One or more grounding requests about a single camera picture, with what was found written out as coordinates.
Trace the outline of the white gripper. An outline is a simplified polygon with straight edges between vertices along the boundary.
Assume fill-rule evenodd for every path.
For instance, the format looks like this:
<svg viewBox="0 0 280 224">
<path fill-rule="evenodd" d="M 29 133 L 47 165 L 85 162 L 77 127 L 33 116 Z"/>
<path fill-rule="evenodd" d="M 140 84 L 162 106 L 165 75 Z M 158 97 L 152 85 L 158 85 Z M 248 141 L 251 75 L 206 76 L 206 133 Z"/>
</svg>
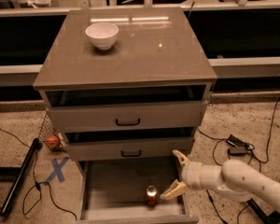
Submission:
<svg viewBox="0 0 280 224">
<path fill-rule="evenodd" d="M 223 184 L 221 167 L 217 165 L 206 165 L 201 162 L 189 161 L 188 157 L 177 149 L 173 150 L 182 168 L 182 181 L 177 179 L 172 185 L 161 194 L 161 199 L 172 200 L 183 195 L 188 186 L 192 189 L 211 189 L 216 190 Z"/>
</svg>

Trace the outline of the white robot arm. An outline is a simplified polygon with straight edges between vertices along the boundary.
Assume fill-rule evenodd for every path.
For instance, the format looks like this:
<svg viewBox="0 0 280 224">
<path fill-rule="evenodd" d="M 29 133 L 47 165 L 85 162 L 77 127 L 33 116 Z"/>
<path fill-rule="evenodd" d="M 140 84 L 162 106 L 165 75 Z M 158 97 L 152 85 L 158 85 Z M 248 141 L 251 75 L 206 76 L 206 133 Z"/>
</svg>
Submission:
<svg viewBox="0 0 280 224">
<path fill-rule="evenodd" d="M 221 166 L 190 161 L 175 149 L 173 154 L 181 165 L 181 180 L 177 179 L 161 194 L 162 200 L 183 195 L 188 188 L 208 189 L 224 198 L 246 202 L 257 196 L 280 213 L 280 183 L 238 161 L 227 160 Z"/>
</svg>

